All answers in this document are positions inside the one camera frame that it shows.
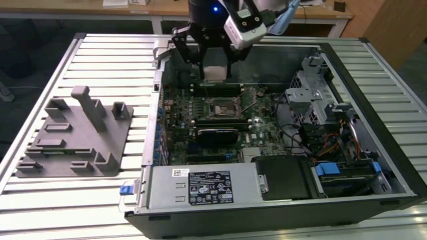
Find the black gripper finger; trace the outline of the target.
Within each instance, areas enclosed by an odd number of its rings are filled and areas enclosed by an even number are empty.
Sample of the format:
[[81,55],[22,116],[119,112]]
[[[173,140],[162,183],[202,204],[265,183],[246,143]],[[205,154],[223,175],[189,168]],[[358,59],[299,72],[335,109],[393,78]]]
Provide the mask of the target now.
[[[198,41],[198,50],[193,51],[187,45],[187,38],[191,36]],[[183,61],[187,64],[197,65],[199,67],[199,77],[205,78],[203,60],[207,53],[207,47],[205,46],[203,27],[198,24],[189,24],[183,28],[175,28],[173,30],[173,43],[182,56]]]
[[233,76],[233,64],[238,61],[245,61],[250,54],[251,47],[247,47],[242,50],[233,49],[231,46],[226,47],[226,57],[227,57],[227,76]]

